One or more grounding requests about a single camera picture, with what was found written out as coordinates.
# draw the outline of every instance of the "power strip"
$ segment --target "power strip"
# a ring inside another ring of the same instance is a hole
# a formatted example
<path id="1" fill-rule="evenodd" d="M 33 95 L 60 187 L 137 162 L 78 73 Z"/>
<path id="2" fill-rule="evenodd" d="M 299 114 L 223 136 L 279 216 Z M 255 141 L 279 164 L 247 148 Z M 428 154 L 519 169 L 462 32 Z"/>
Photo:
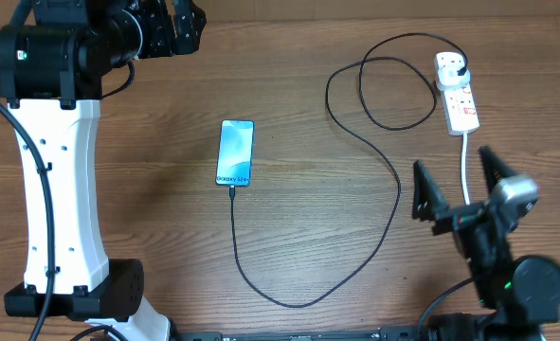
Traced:
<path id="1" fill-rule="evenodd" d="M 441 52 L 436 55 L 434 64 L 436 83 L 439 89 L 446 88 L 445 82 L 459 83 L 459 80 L 457 80 L 459 76 L 453 70 L 464 66 L 462 55 L 456 52 Z M 479 128 L 478 111 L 473 100 L 469 80 L 469 70 L 467 70 L 466 84 L 462 84 L 463 81 L 461 81 L 456 88 L 441 90 L 443 112 L 446 117 L 448 133 L 451 135 L 469 134 Z"/>

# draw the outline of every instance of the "smartphone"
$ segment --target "smartphone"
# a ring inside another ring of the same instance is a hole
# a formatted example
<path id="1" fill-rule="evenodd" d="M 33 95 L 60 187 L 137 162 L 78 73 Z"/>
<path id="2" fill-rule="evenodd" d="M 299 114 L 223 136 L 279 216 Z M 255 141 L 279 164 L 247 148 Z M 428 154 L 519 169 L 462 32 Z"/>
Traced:
<path id="1" fill-rule="evenodd" d="M 221 127 L 216 184 L 222 186 L 250 185 L 254 122 L 224 120 Z"/>

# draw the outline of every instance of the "charging cable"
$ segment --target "charging cable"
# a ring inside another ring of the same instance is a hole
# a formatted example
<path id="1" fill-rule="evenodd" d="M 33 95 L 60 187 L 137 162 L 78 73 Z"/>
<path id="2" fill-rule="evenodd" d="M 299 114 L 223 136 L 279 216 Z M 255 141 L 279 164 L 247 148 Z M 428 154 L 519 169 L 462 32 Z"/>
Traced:
<path id="1" fill-rule="evenodd" d="M 327 296 L 332 294 L 334 291 L 336 291 L 338 288 L 340 288 L 345 283 L 347 283 L 351 278 L 355 277 L 355 275 L 357 275 L 374 258 L 374 256 L 379 251 L 381 245 L 383 244 L 383 241 L 385 240 L 385 237 L 387 236 L 388 229 L 391 225 L 391 222 L 393 221 L 393 217 L 395 216 L 395 211 L 397 210 L 397 206 L 400 202 L 400 195 L 402 193 L 402 183 L 400 181 L 400 176 L 398 175 L 397 171 L 395 170 L 395 168 L 393 167 L 393 165 L 391 164 L 389 159 L 383 154 L 383 152 L 381 152 L 380 149 L 378 149 L 376 146 L 374 146 L 372 143 L 370 143 L 367 139 L 365 139 L 364 137 L 362 137 L 362 136 L 358 135 L 357 133 L 353 132 L 352 130 L 350 130 L 349 128 L 347 128 L 346 126 L 344 126 L 342 123 L 340 123 L 338 121 L 336 116 L 333 114 L 333 111 L 332 111 L 331 105 L 330 105 L 330 85 L 331 85 L 331 82 L 336 75 L 340 74 L 343 71 L 349 70 L 353 67 L 357 67 L 359 69 L 358 95 L 359 95 L 362 107 L 364 109 L 364 112 L 366 113 L 366 115 L 368 115 L 368 117 L 369 117 L 370 121 L 372 121 L 372 123 L 376 124 L 377 126 L 383 128 L 385 130 L 388 130 L 388 131 L 404 131 L 404 130 L 412 129 L 412 128 L 420 125 L 421 123 L 425 122 L 428 118 L 431 117 L 431 115 L 435 111 L 435 108 L 436 108 L 436 105 L 437 105 L 437 102 L 438 102 L 438 99 L 437 99 L 436 94 L 435 94 L 435 89 L 433 88 L 432 83 L 416 67 L 414 67 L 410 63 L 408 63 L 408 62 L 406 62 L 406 61 L 404 61 L 400 58 L 397 58 L 397 57 L 369 57 L 369 55 L 372 53 L 372 51 L 374 51 L 380 45 L 383 45 L 385 43 L 388 43 L 390 41 L 393 41 L 393 40 L 396 40 L 396 39 L 399 39 L 399 38 L 413 37 L 413 36 L 424 36 L 424 37 L 433 38 L 433 39 L 443 41 L 443 42 L 447 43 L 448 45 L 453 46 L 454 48 L 456 48 L 460 52 L 460 54 L 457 54 L 457 55 L 460 56 L 460 58 L 461 58 L 460 61 L 462 61 L 462 63 L 459 63 L 459 68 L 458 69 L 454 69 L 454 70 L 451 69 L 454 72 L 446 72 L 447 76 L 443 78 L 443 81 L 445 81 L 446 84 L 450 84 L 451 81 L 456 81 L 457 83 L 459 83 L 461 81 L 461 78 L 466 78 L 466 77 L 469 76 L 468 71 L 467 71 L 467 57 L 465 56 L 462 49 L 460 49 L 454 43 L 448 41 L 444 37 L 440 37 L 440 36 L 437 36 L 437 35 L 434 35 L 434 34 L 407 33 L 407 34 L 402 34 L 402 35 L 399 35 L 399 36 L 388 38 L 385 41 L 375 45 L 373 48 L 371 48 L 366 53 L 366 55 L 365 55 L 365 57 L 362 61 L 349 64 L 345 67 L 342 67 L 342 68 L 336 70 L 330 76 L 330 78 L 328 78 L 328 82 L 326 83 L 326 96 L 325 96 L 326 110 L 328 111 L 328 115 L 330 115 L 330 118 L 343 131 L 352 135 L 353 137 L 357 138 L 358 140 L 360 140 L 361 142 L 363 142 L 364 144 L 366 144 L 367 146 L 372 148 L 378 154 L 378 156 L 380 156 L 380 159 L 383 162 L 385 162 L 388 169 L 391 171 L 393 177 L 395 178 L 395 183 L 396 183 L 396 187 L 397 187 L 396 193 L 395 193 L 395 203 L 393 204 L 393 208 L 391 210 L 391 213 L 388 216 L 387 224 L 385 225 L 385 228 L 382 230 L 382 235 L 380 237 L 380 240 L 379 240 L 378 244 L 376 244 L 376 247 L 370 253 L 370 255 L 353 272 L 351 272 L 343 280 L 338 282 L 334 287 L 332 287 L 330 290 L 328 290 L 325 294 L 321 295 L 320 297 L 318 297 L 318 298 L 316 298 L 316 299 L 314 299 L 314 300 L 312 300 L 308 303 L 286 304 L 286 303 L 283 303 L 283 302 L 279 302 L 278 300 L 274 299 L 273 297 L 268 296 L 267 294 L 263 293 L 259 288 L 257 288 L 248 279 L 247 275 L 244 273 L 244 270 L 242 269 L 242 266 L 240 265 L 240 258 L 239 258 L 239 254 L 238 254 L 237 240 L 236 240 L 236 236 L 235 236 L 235 218 L 234 218 L 235 187 L 230 187 L 229 188 L 229 199 L 231 200 L 231 233 L 232 233 L 232 236 L 233 236 L 233 253 L 234 253 L 234 256 L 235 256 L 235 263 L 236 263 L 237 268 L 240 272 L 240 275 L 242 275 L 242 278 L 244 279 L 246 284 L 248 284 L 248 286 L 252 290 L 254 290 L 257 294 L 259 294 L 263 298 L 267 299 L 268 301 L 273 302 L 273 303 L 275 303 L 275 304 L 277 304 L 281 307 L 284 307 L 284 308 L 306 308 L 306 307 L 310 307 L 310 306 L 318 303 L 322 299 L 326 298 Z M 394 62 L 402 63 L 405 66 L 409 67 L 412 71 L 414 71 L 414 73 L 416 73 L 416 75 L 419 76 L 419 78 L 421 78 L 421 80 L 425 83 L 425 85 L 429 89 L 429 92 L 431 93 L 431 97 L 433 99 L 433 105 L 431 107 L 431 110 L 429 110 L 428 114 L 426 114 L 423 118 L 421 118 L 417 122 L 406 125 L 406 126 L 402 126 L 402 127 L 391 127 L 391 126 L 385 125 L 385 124 L 381 123 L 380 121 L 378 121 L 376 118 L 374 118 L 372 116 L 372 114 L 371 114 L 371 112 L 370 112 L 370 110 L 369 110 L 369 108 L 366 105 L 366 102 L 364 100 L 364 93 L 363 93 L 363 88 L 362 88 L 362 78 L 363 78 L 363 73 L 364 73 L 364 65 L 366 63 L 378 62 L 378 61 L 394 61 Z"/>
<path id="2" fill-rule="evenodd" d="M 461 152 L 461 185 L 462 197 L 465 204 L 469 205 L 469 189 L 467 189 L 467 136 L 468 133 L 462 135 L 462 152 Z"/>

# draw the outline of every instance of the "phone screen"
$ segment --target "phone screen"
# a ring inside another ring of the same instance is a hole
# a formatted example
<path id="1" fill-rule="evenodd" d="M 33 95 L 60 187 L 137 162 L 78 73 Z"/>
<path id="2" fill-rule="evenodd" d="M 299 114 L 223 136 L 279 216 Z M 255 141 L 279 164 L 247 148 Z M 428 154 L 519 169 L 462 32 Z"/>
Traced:
<path id="1" fill-rule="evenodd" d="M 253 142 L 253 121 L 223 121 L 219 161 L 216 166 L 217 185 L 250 185 Z"/>

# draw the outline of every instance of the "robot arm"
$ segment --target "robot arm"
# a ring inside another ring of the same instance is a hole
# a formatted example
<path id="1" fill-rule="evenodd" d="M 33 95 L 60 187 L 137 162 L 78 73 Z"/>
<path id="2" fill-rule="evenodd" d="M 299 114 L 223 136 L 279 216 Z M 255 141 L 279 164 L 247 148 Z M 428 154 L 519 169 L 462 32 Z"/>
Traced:
<path id="1" fill-rule="evenodd" d="M 538 187 L 488 147 L 479 150 L 490 194 L 484 202 L 450 208 L 421 161 L 414 164 L 412 218 L 433 221 L 434 235 L 452 233 L 475 279 L 487 316 L 431 318 L 424 341 L 540 341 L 540 326 L 559 321 L 560 265 L 541 256 L 514 260 L 507 235 L 538 200 Z"/>
<path id="2" fill-rule="evenodd" d="M 174 0 L 174 30 L 160 0 L 30 4 L 35 27 L 8 25 L 0 30 L 0 97 L 8 100 L 9 110 L 48 165 L 56 275 L 47 315 L 110 325 L 130 340 L 172 339 L 172 322 L 142 295 L 140 261 L 109 260 L 102 245 L 95 182 L 101 80 L 131 59 L 197 51 L 206 15 L 190 0 Z M 8 315 L 37 316 L 48 283 L 46 208 L 40 174 L 27 145 L 17 137 L 29 249 L 24 282 L 4 300 Z"/>

